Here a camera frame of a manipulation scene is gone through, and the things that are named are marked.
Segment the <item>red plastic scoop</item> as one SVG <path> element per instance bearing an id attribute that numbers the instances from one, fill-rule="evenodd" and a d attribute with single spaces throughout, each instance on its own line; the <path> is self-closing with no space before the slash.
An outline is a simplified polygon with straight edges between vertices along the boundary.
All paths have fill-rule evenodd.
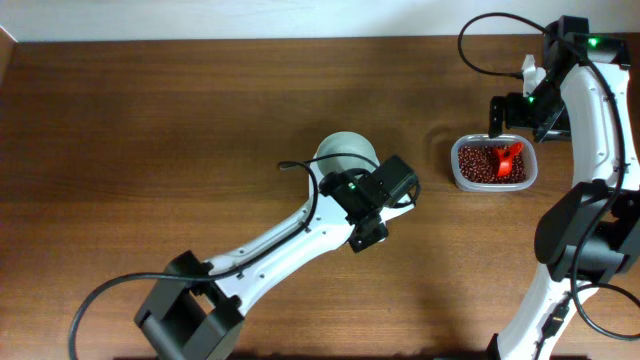
<path id="1" fill-rule="evenodd" d="M 511 174 L 514 159 L 522 152 L 523 148 L 524 144 L 517 142 L 505 148 L 496 147 L 492 150 L 498 160 L 497 177 L 507 177 Z"/>

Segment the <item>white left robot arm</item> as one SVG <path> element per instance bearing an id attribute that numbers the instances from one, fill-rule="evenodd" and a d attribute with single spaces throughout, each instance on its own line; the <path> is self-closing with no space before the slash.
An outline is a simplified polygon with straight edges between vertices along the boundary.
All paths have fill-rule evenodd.
<path id="1" fill-rule="evenodd" d="M 380 165 L 309 174 L 309 199 L 289 218 L 227 254 L 198 260 L 187 251 L 166 267 L 134 322 L 159 359 L 225 359 L 252 306 L 314 258 L 343 244 L 359 253 L 384 240 L 386 223 L 415 205 L 419 180 L 398 156 Z"/>

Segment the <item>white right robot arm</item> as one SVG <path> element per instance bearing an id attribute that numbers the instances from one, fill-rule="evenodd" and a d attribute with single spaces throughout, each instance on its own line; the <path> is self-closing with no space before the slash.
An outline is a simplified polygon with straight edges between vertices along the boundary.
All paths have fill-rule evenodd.
<path id="1" fill-rule="evenodd" d="M 540 219 L 534 280 L 514 319 L 493 336 L 490 359 L 547 359 L 573 316 L 597 333 L 638 340 L 596 324 L 585 302 L 600 289 L 639 300 L 612 284 L 639 257 L 639 160 L 626 91 L 625 41 L 594 35 L 588 21 L 562 16 L 542 28 L 543 64 L 525 61 L 520 93 L 490 102 L 489 135 L 530 128 L 534 139 L 568 139 L 571 190 Z"/>

